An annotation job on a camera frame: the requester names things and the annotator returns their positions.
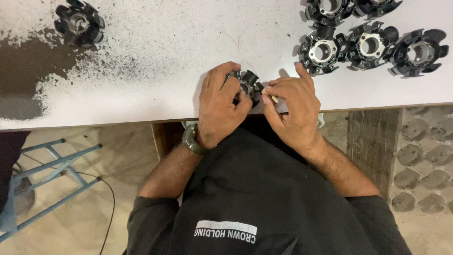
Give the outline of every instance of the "hand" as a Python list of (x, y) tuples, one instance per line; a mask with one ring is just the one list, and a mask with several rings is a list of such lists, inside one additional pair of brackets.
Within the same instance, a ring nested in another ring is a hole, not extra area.
[(264, 114), (274, 132), (286, 145), (303, 157), (323, 141), (318, 132), (321, 103), (316, 98), (314, 83), (301, 63), (296, 64), (300, 78), (279, 78), (269, 82), (266, 92), (285, 99), (288, 115), (280, 115), (269, 95), (263, 94)]
[[(214, 148), (233, 133), (252, 107), (252, 101), (241, 90), (237, 78), (230, 77), (224, 84), (226, 75), (239, 69), (240, 64), (227, 62), (210, 70), (203, 81), (196, 140), (207, 149)], [(238, 93), (239, 104), (235, 106), (233, 99)]]

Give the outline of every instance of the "metal frame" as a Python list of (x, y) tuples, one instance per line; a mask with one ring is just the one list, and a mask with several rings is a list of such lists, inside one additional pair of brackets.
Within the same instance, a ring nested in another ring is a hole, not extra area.
[[(8, 229), (7, 232), (5, 232), (3, 235), (0, 236), (0, 243), (3, 242), (8, 237), (12, 236), (15, 232), (25, 228), (26, 226), (30, 225), (35, 220), (37, 220), (37, 219), (43, 217), (44, 215), (50, 213), (51, 211), (53, 211), (58, 206), (60, 206), (63, 203), (67, 202), (68, 200), (70, 200), (71, 198), (77, 196), (78, 194), (82, 193), (83, 191), (85, 191), (86, 189), (88, 189), (89, 187), (93, 186), (94, 184), (96, 184), (97, 182), (99, 182), (101, 180), (101, 178), (98, 177), (95, 180), (93, 180), (92, 182), (87, 183), (71, 167), (71, 164), (74, 163), (81, 156), (83, 156), (83, 155), (85, 155), (85, 154), (87, 154), (89, 152), (92, 152), (94, 150), (102, 148), (102, 144), (98, 144), (96, 146), (93, 146), (91, 148), (85, 149), (83, 151), (76, 152), (76, 153), (71, 154), (71, 155), (66, 156), (66, 157), (62, 157), (62, 156), (60, 156), (60, 154), (58, 154), (58, 152), (55, 151), (54, 148), (52, 148), (52, 145), (65, 143), (65, 142), (66, 142), (65, 139), (60, 139), (60, 140), (56, 140), (56, 141), (53, 141), (53, 142), (43, 143), (43, 144), (40, 144), (40, 145), (36, 145), (36, 146), (32, 146), (32, 147), (28, 147), (28, 148), (22, 149), (22, 153), (25, 153), (25, 152), (34, 151), (34, 150), (41, 149), (41, 148), (46, 148), (56, 158), (56, 160), (54, 160), (52, 162), (49, 162), (47, 164), (43, 164), (43, 165), (41, 165), (39, 167), (35, 167), (33, 169), (27, 170), (27, 171), (22, 172), (20, 174), (12, 176), (11, 181), (10, 181), (10, 191), (9, 191), (9, 194), (8, 194), (8, 202), (7, 202), (7, 205), (6, 205), (3, 213), (6, 214), (6, 217), (4, 217), (4, 219), (6, 219), (6, 221), (14, 221), (14, 224), (13, 225), (10, 224), (10, 229)], [(35, 174), (35, 173), (40, 172), (40, 171), (43, 171), (43, 170), (45, 170), (47, 168), (53, 167), (53, 166), (58, 165), (58, 164), (62, 164), (62, 165), (58, 169), (53, 171), (51, 174), (47, 175), (42, 181), (29, 186), (28, 189), (21, 190), (21, 192), (19, 192), (19, 193), (14, 193), (14, 188), (13, 188), (14, 187), (14, 182), (20, 181), (23, 178), (26, 178), (26, 177), (28, 177), (28, 176), (30, 176), (32, 174)], [(37, 188), (37, 187), (39, 187), (41, 185), (44, 185), (44, 184), (46, 184), (46, 183), (48, 183), (48, 182), (50, 182), (52, 180), (57, 179), (58, 177), (62, 176), (61, 172), (63, 170), (66, 170), (69, 174), (71, 174), (73, 177), (75, 177), (77, 179), (77, 181), (82, 185), (82, 187), (80, 189), (76, 190), (75, 192), (73, 192), (71, 195), (68, 195), (67, 197), (63, 198), (62, 200), (58, 201), (57, 203), (51, 205), (49, 208), (43, 210), (42, 212), (40, 212), (40, 213), (36, 214), (35, 216), (31, 217), (30, 219), (28, 219), (28, 220), (24, 221), (23, 223), (17, 225), (17, 223), (15, 222), (15, 216), (16, 215), (15, 215), (15, 211), (14, 211), (14, 196), (17, 195), (17, 194), (20, 194), (20, 193), (22, 193), (24, 191), (34, 190), (35, 188)]]

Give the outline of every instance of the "wristwatch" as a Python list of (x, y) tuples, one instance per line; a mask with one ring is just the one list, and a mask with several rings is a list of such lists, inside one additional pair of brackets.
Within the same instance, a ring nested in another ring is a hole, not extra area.
[(195, 140), (195, 137), (197, 136), (197, 131), (198, 131), (197, 124), (188, 125), (186, 131), (184, 131), (183, 134), (183, 144), (194, 153), (198, 155), (204, 155), (209, 150), (199, 145)]

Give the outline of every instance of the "tabletop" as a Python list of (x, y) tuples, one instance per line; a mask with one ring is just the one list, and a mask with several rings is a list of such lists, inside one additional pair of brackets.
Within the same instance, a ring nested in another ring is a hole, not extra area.
[[(266, 85), (296, 76), (297, 48), (313, 21), (302, 0), (89, 0), (106, 22), (104, 39), (82, 50), (54, 31), (63, 0), (0, 2), (0, 130), (197, 118), (206, 73), (226, 61)], [(453, 42), (453, 2), (405, 0), (377, 19), (400, 35), (442, 29)], [(366, 22), (351, 16), (335, 34)], [(391, 63), (352, 71), (347, 63), (314, 77), (321, 110), (453, 102), (451, 55), (420, 78)], [(282, 100), (280, 112), (287, 108)], [(262, 104), (251, 114), (262, 113)]]

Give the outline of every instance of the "black t-shirt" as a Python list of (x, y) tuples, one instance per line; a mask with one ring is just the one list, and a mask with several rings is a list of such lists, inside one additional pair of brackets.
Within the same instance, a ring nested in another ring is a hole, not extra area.
[(127, 254), (411, 254), (386, 202), (344, 198), (243, 129), (206, 155), (181, 207), (138, 197)]

